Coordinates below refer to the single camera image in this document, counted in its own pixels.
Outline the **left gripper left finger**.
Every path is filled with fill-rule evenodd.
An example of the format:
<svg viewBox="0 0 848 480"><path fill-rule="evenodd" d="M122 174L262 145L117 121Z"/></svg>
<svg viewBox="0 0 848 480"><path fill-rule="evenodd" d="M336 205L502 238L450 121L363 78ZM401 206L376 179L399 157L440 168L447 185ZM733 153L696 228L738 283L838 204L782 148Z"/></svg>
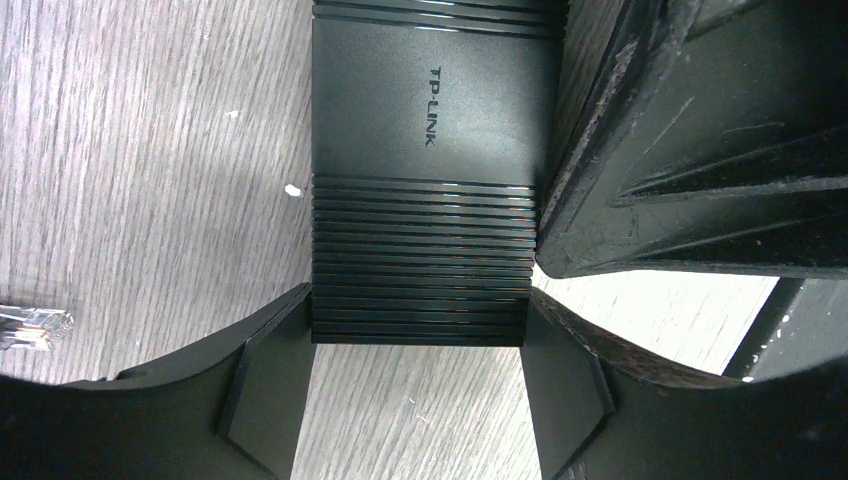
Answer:
<svg viewBox="0 0 848 480"><path fill-rule="evenodd" d="M311 287L111 380L1 380L5 479L287 479L315 355Z"/></svg>

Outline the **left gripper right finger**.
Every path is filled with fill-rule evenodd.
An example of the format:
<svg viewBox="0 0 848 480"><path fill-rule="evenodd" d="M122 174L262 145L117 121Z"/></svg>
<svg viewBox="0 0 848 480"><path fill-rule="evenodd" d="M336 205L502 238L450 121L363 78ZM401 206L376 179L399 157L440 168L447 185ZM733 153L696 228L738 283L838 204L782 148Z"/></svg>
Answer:
<svg viewBox="0 0 848 480"><path fill-rule="evenodd" d="M748 383L530 292L520 350L546 479L843 479L847 362Z"/></svg>

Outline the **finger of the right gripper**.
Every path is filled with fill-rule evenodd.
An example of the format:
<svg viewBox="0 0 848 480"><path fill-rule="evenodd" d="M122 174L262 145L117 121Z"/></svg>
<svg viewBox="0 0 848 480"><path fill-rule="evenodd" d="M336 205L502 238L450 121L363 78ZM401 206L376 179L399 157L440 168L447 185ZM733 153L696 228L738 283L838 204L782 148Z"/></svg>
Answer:
<svg viewBox="0 0 848 480"><path fill-rule="evenodd" d="M550 154L550 277L845 278L846 3L573 2Z"/></svg>

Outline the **black network switch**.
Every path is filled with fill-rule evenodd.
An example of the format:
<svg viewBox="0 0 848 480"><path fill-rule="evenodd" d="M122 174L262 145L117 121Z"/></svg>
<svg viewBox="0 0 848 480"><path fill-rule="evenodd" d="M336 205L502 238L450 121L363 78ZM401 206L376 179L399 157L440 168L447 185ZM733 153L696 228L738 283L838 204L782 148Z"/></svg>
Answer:
<svg viewBox="0 0 848 480"><path fill-rule="evenodd" d="M519 346L564 1L317 1L312 339Z"/></svg>

